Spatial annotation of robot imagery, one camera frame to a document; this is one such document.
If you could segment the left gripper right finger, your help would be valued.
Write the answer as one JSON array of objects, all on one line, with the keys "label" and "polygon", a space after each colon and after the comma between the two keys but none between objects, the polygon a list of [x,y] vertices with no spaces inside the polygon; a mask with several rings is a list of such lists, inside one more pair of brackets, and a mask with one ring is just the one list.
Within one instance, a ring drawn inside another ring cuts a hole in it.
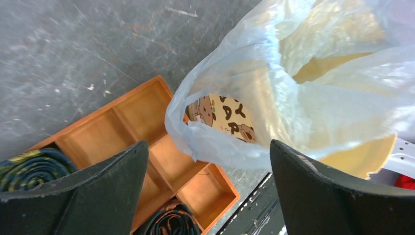
[{"label": "left gripper right finger", "polygon": [[414,191],[360,179],[278,140],[270,160],[288,234],[414,234]]}]

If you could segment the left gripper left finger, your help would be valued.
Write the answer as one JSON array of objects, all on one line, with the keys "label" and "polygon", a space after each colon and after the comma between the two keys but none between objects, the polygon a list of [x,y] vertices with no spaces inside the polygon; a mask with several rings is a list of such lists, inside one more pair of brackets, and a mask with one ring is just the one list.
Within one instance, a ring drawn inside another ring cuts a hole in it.
[{"label": "left gripper left finger", "polygon": [[148,144],[139,141],[36,189],[1,193],[1,234],[130,234],[148,159]]}]

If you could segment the light blue plastic trash bag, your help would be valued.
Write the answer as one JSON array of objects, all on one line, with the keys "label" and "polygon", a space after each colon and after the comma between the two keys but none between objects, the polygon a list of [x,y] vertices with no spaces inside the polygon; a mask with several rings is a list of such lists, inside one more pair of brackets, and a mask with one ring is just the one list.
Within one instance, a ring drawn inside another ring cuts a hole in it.
[{"label": "light blue plastic trash bag", "polygon": [[[238,124],[184,123],[210,93],[242,104],[255,143]],[[414,132],[414,1],[261,1],[187,74],[165,127],[193,159],[239,169],[270,169],[272,140],[321,159]]]}]

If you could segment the yellow round trash bin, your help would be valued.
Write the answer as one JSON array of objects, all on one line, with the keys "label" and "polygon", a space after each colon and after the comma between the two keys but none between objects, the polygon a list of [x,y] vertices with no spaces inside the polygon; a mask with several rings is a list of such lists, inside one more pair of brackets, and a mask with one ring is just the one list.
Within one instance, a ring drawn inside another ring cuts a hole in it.
[{"label": "yellow round trash bin", "polygon": [[381,94],[374,82],[332,70],[400,45],[390,5],[261,1],[177,89],[165,115],[175,144],[195,160],[270,169],[276,139],[362,179],[378,172],[396,140],[374,128]]}]

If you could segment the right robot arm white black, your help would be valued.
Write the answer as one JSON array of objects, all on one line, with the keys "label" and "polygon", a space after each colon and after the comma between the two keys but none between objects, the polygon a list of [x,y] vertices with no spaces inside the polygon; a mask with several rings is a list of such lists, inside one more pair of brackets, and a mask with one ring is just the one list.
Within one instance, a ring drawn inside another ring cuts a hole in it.
[{"label": "right robot arm white black", "polygon": [[415,144],[397,138],[384,169],[415,178]]}]

